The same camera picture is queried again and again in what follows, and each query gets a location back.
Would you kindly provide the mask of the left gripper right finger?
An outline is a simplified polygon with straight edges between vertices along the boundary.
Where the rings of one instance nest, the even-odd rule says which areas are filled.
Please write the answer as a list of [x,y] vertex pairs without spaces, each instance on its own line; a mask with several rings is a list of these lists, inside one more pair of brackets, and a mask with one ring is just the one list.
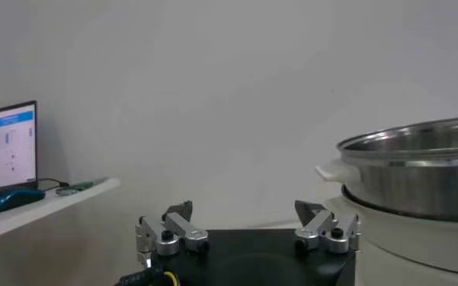
[[344,254],[359,250],[360,220],[357,214],[335,214],[322,204],[295,201],[302,224],[295,230],[295,249],[308,253],[324,245],[326,251]]

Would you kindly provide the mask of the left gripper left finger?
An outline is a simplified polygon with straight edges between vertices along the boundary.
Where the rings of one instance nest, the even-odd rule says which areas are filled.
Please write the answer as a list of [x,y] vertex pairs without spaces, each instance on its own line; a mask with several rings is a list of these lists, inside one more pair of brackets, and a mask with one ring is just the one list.
[[141,216],[135,225],[136,255],[146,268],[152,265],[154,254],[175,256],[181,245],[188,252],[206,254],[210,250],[208,231],[191,223],[193,202],[184,201],[169,206],[160,219]]

